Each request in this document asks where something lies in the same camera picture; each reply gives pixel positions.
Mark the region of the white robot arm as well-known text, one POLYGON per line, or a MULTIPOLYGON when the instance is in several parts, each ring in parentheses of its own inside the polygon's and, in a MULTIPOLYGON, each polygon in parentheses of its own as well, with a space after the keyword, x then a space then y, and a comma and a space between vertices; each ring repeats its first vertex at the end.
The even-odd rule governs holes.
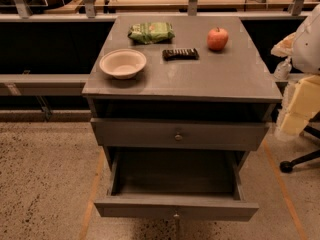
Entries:
POLYGON ((271 49, 277 57, 290 57, 294 68, 303 73, 320 73, 320 4, 297 30, 271 49))

